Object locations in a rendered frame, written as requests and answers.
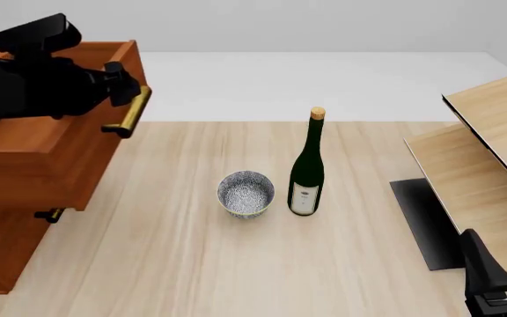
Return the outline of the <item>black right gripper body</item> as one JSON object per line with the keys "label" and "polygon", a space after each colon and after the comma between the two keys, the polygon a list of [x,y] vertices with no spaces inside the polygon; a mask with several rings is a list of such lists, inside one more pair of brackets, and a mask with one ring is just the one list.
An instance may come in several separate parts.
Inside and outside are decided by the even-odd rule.
{"label": "black right gripper body", "polygon": [[500,298],[466,295],[465,303],[471,317],[507,317],[507,295],[504,292],[496,295]]}

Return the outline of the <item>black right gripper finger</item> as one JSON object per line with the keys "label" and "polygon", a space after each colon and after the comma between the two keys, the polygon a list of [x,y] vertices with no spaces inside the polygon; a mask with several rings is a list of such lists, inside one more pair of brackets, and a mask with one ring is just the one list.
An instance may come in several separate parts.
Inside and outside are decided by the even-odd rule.
{"label": "black right gripper finger", "polygon": [[507,298],[507,271],[488,251],[474,229],[466,229],[459,236],[465,260],[465,295],[484,298]]}

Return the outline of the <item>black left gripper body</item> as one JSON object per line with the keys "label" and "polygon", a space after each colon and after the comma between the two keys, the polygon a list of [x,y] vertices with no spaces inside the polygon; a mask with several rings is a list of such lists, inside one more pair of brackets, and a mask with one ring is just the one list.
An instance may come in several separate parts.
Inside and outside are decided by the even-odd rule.
{"label": "black left gripper body", "polygon": [[83,100],[104,100],[110,98],[110,84],[116,76],[108,76],[104,70],[83,68],[86,84],[82,89]]}

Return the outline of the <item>long brass drawer handle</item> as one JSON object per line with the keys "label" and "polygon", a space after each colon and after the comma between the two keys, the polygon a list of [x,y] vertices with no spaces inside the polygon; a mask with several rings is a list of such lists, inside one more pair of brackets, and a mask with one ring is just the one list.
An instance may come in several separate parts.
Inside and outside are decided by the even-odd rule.
{"label": "long brass drawer handle", "polygon": [[100,131],[103,133],[116,134],[121,139],[129,139],[132,137],[152,95],[152,89],[149,86],[141,86],[140,89],[141,93],[132,99],[129,110],[121,123],[103,125]]}

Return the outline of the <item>wooden drawer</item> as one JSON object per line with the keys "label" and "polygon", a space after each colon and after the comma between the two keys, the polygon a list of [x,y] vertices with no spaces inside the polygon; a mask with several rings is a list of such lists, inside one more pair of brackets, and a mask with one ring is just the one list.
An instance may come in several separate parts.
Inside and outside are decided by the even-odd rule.
{"label": "wooden drawer", "polygon": [[121,123],[129,105],[104,100],[85,115],[0,121],[0,206],[84,210],[121,141],[100,128]]}

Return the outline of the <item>pale wooden shelf unit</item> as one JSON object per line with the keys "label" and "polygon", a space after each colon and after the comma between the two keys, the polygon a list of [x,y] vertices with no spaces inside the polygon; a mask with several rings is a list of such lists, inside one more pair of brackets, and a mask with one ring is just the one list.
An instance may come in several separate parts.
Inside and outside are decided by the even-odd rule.
{"label": "pale wooden shelf unit", "polygon": [[405,144],[456,231],[475,229],[507,271],[507,77],[442,100],[459,123]]}

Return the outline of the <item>blue patterned bowl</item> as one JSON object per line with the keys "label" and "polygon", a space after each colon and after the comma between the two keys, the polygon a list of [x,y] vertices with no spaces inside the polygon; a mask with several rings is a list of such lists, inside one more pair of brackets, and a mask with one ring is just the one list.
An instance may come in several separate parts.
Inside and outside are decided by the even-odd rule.
{"label": "blue patterned bowl", "polygon": [[272,181],[255,171],[237,171],[225,176],[217,187],[217,200],[235,218],[261,216],[275,198]]}

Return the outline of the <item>dark green wine bottle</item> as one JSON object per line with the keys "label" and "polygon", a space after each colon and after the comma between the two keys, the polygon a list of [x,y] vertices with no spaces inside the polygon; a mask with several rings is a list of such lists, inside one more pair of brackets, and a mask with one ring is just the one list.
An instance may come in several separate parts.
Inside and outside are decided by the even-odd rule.
{"label": "dark green wine bottle", "polygon": [[325,171],[320,155],[324,120],[310,118],[305,146],[293,164],[287,204],[298,216],[311,216],[319,208]]}

